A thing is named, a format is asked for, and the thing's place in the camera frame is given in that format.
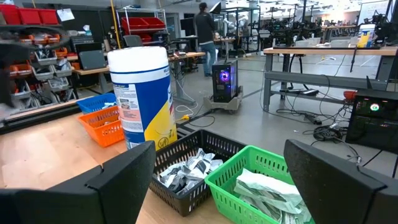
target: metal workbench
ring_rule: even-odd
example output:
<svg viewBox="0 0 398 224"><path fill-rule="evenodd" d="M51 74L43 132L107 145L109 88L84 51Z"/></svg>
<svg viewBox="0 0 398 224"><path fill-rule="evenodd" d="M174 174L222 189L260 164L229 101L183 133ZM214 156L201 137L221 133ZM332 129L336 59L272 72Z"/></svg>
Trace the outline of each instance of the metal workbench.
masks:
<svg viewBox="0 0 398 224"><path fill-rule="evenodd" d="M393 69L396 62L398 47L382 47L381 49L358 49L356 55L381 55L379 68L377 70L376 79L370 80L373 89L375 90L386 90L387 84L390 77L394 77L394 73L397 72ZM283 54L284 61L282 72L272 71L272 63L274 54ZM287 83L301 83L307 85L318 85L318 86L329 86L333 88L343 88L357 90L360 88L367 88L367 82L365 78L351 78L351 77L336 77L330 75L313 75L313 74L301 74L301 73L290 73L289 63L290 54L305 54L305 55L353 55L354 49L264 49L264 55L266 56L266 69L264 70L264 98L263 98L263 109L264 111L269 110L270 97L272 95L281 95L280 98L284 99L286 93L279 91L271 91L271 81L279 81L280 89L284 90L287 88ZM304 96L304 95L293 95L298 98L307 98L311 100L323 100L331 103L342 103L341 100L335 100L331 98L317 98L316 96Z"/></svg>

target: disinfecting wipes canister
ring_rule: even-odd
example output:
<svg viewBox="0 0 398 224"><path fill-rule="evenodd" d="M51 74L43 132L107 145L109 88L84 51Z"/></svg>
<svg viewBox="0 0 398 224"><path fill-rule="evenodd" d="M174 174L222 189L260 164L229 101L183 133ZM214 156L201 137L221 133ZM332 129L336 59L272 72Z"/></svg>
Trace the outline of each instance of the disinfecting wipes canister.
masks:
<svg viewBox="0 0 398 224"><path fill-rule="evenodd" d="M109 71L127 148L154 140L156 150L177 140L169 60L163 47L108 53Z"/></svg>

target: gray floor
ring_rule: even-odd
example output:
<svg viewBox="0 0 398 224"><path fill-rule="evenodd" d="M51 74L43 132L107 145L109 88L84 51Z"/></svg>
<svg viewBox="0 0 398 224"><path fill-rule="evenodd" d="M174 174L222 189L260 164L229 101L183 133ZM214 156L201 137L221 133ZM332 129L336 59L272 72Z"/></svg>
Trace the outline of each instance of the gray floor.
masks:
<svg viewBox="0 0 398 224"><path fill-rule="evenodd" d="M325 74L325 75L338 75L346 77L361 77L365 78L368 75L370 78L375 78L377 72L377 66L379 65L379 57L372 56L356 56L353 72L350 73L349 69L351 66L352 57L347 55L326 55L326 60L321 62L321 55L310 55L303 58L303 72L312 74ZM299 72L299 60L295 59L292 66L293 72ZM296 139L307 144L314 142L312 135L303 135L305 130L313 130L317 126L313 124L300 123L298 121L292 121L290 119L281 118L274 116L269 113L263 112L261 108L261 97L259 90L262 87L262 71L265 65L265 57L257 56L253 58L245 58L239 60L239 85L244 87L244 94L248 95L253 92L257 92L245 99L236 114L229 114L225 111L217 111L212 115L215 118L214 124L205 128L209 131L227 136L231 139L241 141L245 144L252 144L268 151L282 155L284 151L284 144L286 139ZM274 70L282 70L282 58L275 56L274 58ZM273 85L274 89L279 89L279 84ZM318 89L323 93L328 91L327 87L311 86L314 89ZM186 76L184 79L184 91L187 95L197 101L197 105L189 106L193 109L196 114L201 108L203 97L210 96L212 94L211 79L203 77L203 70L200 69L199 73L193 73ZM330 88L328 95L334 98L343 99L344 90ZM293 103L294 98L289 97L288 101L280 101L279 96L271 97L270 112L275 113L279 108L286 107L289 102ZM294 103L296 110L307 110L314 113L320 112L320 102L313 100L306 100L297 98ZM341 105L334 103L325 103L321 105L323 114L335 114ZM186 110L184 107L178 107L179 111ZM198 114L203 114L208 111L206 108L201 108ZM176 112L176 119L181 118L184 114L192 113L190 111ZM290 118L304 121L302 116L295 117L287 115ZM203 117L192 124L198 126L206 126L213 121L212 117ZM323 124L330 124L331 121L324 121ZM340 126L347 126L348 123L341 122ZM187 127L192 129L200 129L190 124ZM317 142L314 144L315 147L340 156L347 159L347 155L351 155L351 151L343 143L334 144L332 142ZM370 147L364 147L359 145L352 145L363 158L362 164L368 161L373 155L379 150ZM382 152L378 155L375 160L370 162L366 167L368 169L375 170L382 174L391 176L394 168L396 156L389 152Z"/></svg>

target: black computer case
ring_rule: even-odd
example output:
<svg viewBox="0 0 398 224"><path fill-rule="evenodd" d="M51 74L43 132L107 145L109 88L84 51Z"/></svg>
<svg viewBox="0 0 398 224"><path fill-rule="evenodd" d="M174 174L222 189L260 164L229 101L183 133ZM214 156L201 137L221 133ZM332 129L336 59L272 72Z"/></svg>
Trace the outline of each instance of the black computer case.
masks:
<svg viewBox="0 0 398 224"><path fill-rule="evenodd" d="M348 126L347 143L398 153L398 93L359 90Z"/></svg>
<svg viewBox="0 0 398 224"><path fill-rule="evenodd" d="M238 95L238 61L224 60L212 67L213 101L228 103Z"/></svg>

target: green light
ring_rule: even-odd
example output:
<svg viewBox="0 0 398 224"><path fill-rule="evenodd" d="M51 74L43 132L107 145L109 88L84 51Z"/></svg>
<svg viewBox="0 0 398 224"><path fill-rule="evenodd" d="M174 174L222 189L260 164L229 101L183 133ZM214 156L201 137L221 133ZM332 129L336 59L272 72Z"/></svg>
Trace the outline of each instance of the green light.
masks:
<svg viewBox="0 0 398 224"><path fill-rule="evenodd" d="M371 105L371 110L372 110L372 111L378 111L379 108L380 108L380 106L379 106L377 103L373 103L373 104Z"/></svg>

